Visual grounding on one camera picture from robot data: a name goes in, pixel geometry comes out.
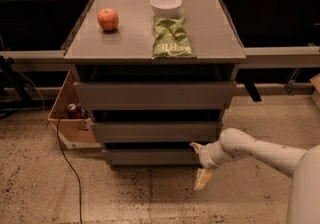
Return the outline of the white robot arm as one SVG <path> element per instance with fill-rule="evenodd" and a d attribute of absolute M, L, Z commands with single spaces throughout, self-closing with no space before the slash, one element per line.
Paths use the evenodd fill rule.
<path fill-rule="evenodd" d="M 225 162 L 251 156 L 292 179 L 286 224 L 320 224 L 320 146 L 300 149 L 258 140 L 236 128 L 213 143 L 190 146 L 199 156 L 194 190 L 202 190 L 212 171 Z"/>

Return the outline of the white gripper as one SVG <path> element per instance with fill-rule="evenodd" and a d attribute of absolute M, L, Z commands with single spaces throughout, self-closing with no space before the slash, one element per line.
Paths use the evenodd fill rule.
<path fill-rule="evenodd" d="M 200 191 L 211 179 L 211 170 L 218 168 L 223 163 L 224 151 L 219 141 L 206 145 L 191 142 L 190 146 L 194 149 L 196 154 L 199 154 L 200 164 L 205 168 L 199 168 L 196 173 L 194 190 Z"/>

